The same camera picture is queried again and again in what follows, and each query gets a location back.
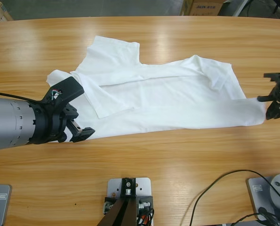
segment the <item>bolt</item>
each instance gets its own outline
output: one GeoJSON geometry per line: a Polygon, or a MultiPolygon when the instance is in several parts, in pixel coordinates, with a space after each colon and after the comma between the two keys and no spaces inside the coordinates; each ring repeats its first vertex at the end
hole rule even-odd
{"type": "Polygon", "coordinates": [[[125,190],[125,195],[131,195],[131,189],[126,189],[125,190]]]}

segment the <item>black cable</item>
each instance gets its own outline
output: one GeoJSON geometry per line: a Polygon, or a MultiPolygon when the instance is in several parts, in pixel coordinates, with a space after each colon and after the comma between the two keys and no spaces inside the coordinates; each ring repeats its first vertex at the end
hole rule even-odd
{"type": "Polygon", "coordinates": [[[246,215],[246,216],[240,218],[239,220],[237,220],[235,223],[232,223],[231,226],[235,226],[235,224],[237,224],[237,223],[243,221],[245,218],[249,218],[249,217],[251,217],[251,216],[257,216],[257,215],[261,215],[261,213],[252,213],[252,214],[248,214],[248,215],[246,215]]]}
{"type": "Polygon", "coordinates": [[[262,176],[260,173],[253,171],[253,170],[249,170],[249,169],[239,169],[239,170],[234,170],[228,173],[225,173],[223,175],[221,175],[219,178],[217,178],[212,184],[210,184],[204,191],[203,193],[201,193],[201,195],[197,198],[197,200],[195,201],[193,210],[192,210],[192,215],[191,215],[191,221],[190,221],[190,226],[192,226],[192,222],[193,222],[193,217],[194,217],[194,212],[195,212],[195,208],[197,206],[198,201],[202,198],[202,196],[214,185],[216,184],[220,179],[222,179],[223,177],[232,174],[232,173],[237,173],[237,172],[252,172],[255,173],[257,175],[259,175],[260,177],[262,177],[271,187],[272,189],[275,191],[275,193],[277,193],[277,195],[280,197],[279,192],[271,185],[271,183],[264,177],[262,176]]]}
{"type": "Polygon", "coordinates": [[[137,226],[151,226],[153,215],[154,215],[154,209],[153,208],[149,208],[149,210],[143,210],[138,217],[136,225],[137,226]]]}
{"type": "Polygon", "coordinates": [[[29,99],[29,98],[20,97],[20,96],[16,96],[16,95],[12,95],[12,94],[7,94],[7,93],[0,93],[0,96],[12,97],[12,98],[16,98],[16,99],[21,99],[21,100],[29,101],[29,102],[32,102],[32,103],[38,103],[39,102],[37,100],[32,100],[32,99],[29,99]]]}

